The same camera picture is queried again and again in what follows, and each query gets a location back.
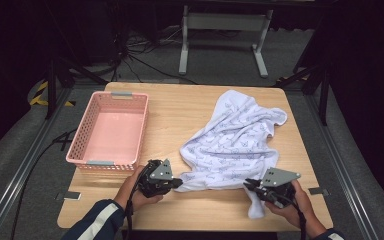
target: dark jacket sleeve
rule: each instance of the dark jacket sleeve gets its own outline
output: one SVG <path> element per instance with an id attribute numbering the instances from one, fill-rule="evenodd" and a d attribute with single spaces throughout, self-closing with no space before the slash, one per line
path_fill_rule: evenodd
<path id="1" fill-rule="evenodd" d="M 114 239 L 124 222 L 123 208 L 113 200 L 101 200 L 89 212 L 71 227 L 62 237 L 72 239 Z"/>
<path id="2" fill-rule="evenodd" d="M 326 232 L 320 234 L 319 236 L 313 238 L 313 240 L 344 240 L 344 234 L 341 232 L 330 228 Z"/>

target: pink plastic basket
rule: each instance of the pink plastic basket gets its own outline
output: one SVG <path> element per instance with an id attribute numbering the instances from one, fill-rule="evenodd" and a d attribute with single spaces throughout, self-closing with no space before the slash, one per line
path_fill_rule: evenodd
<path id="1" fill-rule="evenodd" d="M 81 170 L 133 171 L 138 165 L 147 116 L 147 94 L 93 93 L 67 161 Z"/>

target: person's left hand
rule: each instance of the person's left hand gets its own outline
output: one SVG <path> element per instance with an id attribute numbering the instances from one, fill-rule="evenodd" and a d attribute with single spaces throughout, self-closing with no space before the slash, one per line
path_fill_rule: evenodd
<path id="1" fill-rule="evenodd" d="M 114 201 L 120 204 L 120 206 L 123 207 L 124 210 L 126 210 L 127 200 L 129 199 L 132 188 L 134 187 L 135 182 L 139 174 L 142 172 L 143 168 L 144 166 L 142 165 L 138 166 L 135 172 L 131 176 L 126 178 L 123 185 L 121 185 L 120 189 L 118 190 L 117 195 L 114 197 Z M 157 195 L 147 198 L 140 191 L 135 191 L 132 197 L 133 210 L 137 211 L 144 205 L 157 203 L 162 199 L 163 195 Z"/>

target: white towel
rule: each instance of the white towel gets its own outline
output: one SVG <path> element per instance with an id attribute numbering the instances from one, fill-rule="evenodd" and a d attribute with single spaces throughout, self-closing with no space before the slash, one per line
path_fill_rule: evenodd
<path id="1" fill-rule="evenodd" d="M 234 90 L 225 92 L 208 124 L 180 148 L 192 170 L 180 175 L 183 184 L 175 191 L 244 188 L 252 201 L 248 216 L 263 217 L 263 203 L 243 183 L 261 179 L 276 166 L 279 154 L 266 140 L 274 136 L 274 125 L 286 119 L 279 108 L 258 106 L 253 97 Z"/>

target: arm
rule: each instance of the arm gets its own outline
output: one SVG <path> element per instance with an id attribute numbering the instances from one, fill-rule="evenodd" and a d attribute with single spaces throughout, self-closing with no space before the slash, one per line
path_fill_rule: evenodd
<path id="1" fill-rule="evenodd" d="M 308 198 L 308 195 L 304 190 L 302 190 L 301 185 L 297 180 L 292 181 L 292 185 L 295 188 L 295 200 L 299 206 L 299 209 L 304 214 L 305 219 L 307 220 L 305 225 L 305 230 L 307 232 L 307 235 L 311 239 L 335 239 L 335 240 L 341 240 L 343 239 L 342 234 L 337 232 L 334 229 L 327 230 L 325 226 L 319 221 L 316 214 L 314 213 L 313 206 L 311 205 L 310 199 Z M 276 207 L 274 204 L 266 202 L 266 207 L 270 209 L 271 212 L 274 214 L 280 215 L 286 220 L 294 225 L 295 227 L 300 227 L 299 223 L 299 216 L 297 210 L 289 205 L 283 209 L 280 209 Z M 339 238 L 329 238 L 331 234 L 337 234 Z"/>
<path id="2" fill-rule="evenodd" d="M 89 210 L 89 212 L 63 236 L 62 239 L 114 239 L 118 229 L 124 223 L 124 209 L 127 200 L 135 185 L 135 182 L 142 171 L 139 166 L 132 176 L 126 178 L 113 200 L 101 200 Z M 142 206 L 157 203 L 163 199 L 162 195 L 146 198 L 139 191 L 135 191 L 132 197 L 133 210 L 137 211 Z"/>

